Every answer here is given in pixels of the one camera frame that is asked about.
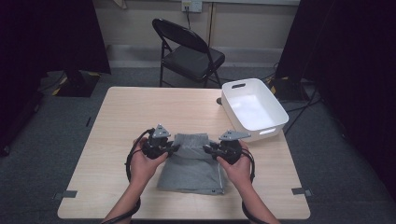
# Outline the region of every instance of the gray cloth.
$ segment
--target gray cloth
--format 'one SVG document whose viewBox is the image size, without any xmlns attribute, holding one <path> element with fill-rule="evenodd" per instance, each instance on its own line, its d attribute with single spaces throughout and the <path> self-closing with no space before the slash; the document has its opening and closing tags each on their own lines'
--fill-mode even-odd
<svg viewBox="0 0 396 224">
<path fill-rule="evenodd" d="M 158 189 L 197 194 L 223 194 L 226 178 L 220 164 L 205 153 L 207 134 L 175 136 L 173 145 L 180 148 L 166 160 Z"/>
</svg>

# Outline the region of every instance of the metal bracket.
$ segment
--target metal bracket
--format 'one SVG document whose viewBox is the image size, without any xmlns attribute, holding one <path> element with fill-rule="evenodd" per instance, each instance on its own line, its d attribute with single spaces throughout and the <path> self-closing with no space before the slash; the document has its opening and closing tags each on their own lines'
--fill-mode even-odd
<svg viewBox="0 0 396 224">
<path fill-rule="evenodd" d="M 166 129 L 161 124 L 158 124 L 152 137 L 162 138 L 162 137 L 169 137 L 170 135 L 171 134 L 168 131 L 166 131 Z"/>
<path fill-rule="evenodd" d="M 251 134 L 250 133 L 240 133 L 237 131 L 232 131 L 232 130 L 228 130 L 227 132 L 225 132 L 224 134 L 222 134 L 219 137 L 219 140 L 222 141 L 233 141 L 233 140 L 238 140 L 241 138 L 247 138 L 250 137 Z"/>
<path fill-rule="evenodd" d="M 297 188 L 297 189 L 291 189 L 291 192 L 293 192 L 293 195 L 303 194 L 305 195 L 305 197 L 311 197 L 314 195 L 311 189 Z"/>
<path fill-rule="evenodd" d="M 63 193 L 55 193 L 52 200 L 61 200 L 62 198 L 76 198 L 76 190 L 65 190 Z"/>
</svg>

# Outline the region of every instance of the folding chair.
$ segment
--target folding chair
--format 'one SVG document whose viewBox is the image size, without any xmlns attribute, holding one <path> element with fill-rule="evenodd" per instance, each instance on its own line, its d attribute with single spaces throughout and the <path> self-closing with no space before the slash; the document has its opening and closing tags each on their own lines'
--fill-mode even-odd
<svg viewBox="0 0 396 224">
<path fill-rule="evenodd" d="M 172 84 L 163 80 L 163 68 L 167 68 L 177 74 L 187 77 L 195 82 L 204 82 L 211 80 L 221 83 L 217 69 L 224 63 L 225 56 L 223 53 L 210 48 L 206 42 L 192 30 L 177 25 L 163 19 L 154 19 L 152 26 L 160 36 L 162 42 L 161 52 L 161 74 L 160 87 L 163 83 L 172 86 Z M 179 44 L 176 49 L 171 49 L 167 40 Z M 209 77 L 215 74 L 216 80 Z"/>
</svg>

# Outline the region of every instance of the white storage basket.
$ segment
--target white storage basket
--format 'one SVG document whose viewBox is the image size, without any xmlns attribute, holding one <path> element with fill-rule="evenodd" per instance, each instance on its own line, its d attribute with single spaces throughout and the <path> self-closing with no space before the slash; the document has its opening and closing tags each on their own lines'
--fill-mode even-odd
<svg viewBox="0 0 396 224">
<path fill-rule="evenodd" d="M 221 103 L 238 132 L 250 133 L 246 142 L 277 135 L 289 120 L 285 109 L 257 79 L 243 79 L 222 85 Z"/>
</svg>

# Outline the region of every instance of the electrical outlet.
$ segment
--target electrical outlet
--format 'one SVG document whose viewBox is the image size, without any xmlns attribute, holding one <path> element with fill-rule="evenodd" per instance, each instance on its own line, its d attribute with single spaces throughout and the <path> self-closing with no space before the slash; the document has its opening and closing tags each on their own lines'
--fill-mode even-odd
<svg viewBox="0 0 396 224">
<path fill-rule="evenodd" d="M 186 8 L 189 12 L 202 12 L 202 0 L 181 1 L 181 11 L 186 11 Z"/>
<path fill-rule="evenodd" d="M 192 11 L 191 6 L 192 6 L 191 1 L 185 1 L 185 0 L 181 1 L 181 11 L 187 11 L 187 9 L 188 11 Z"/>
</svg>

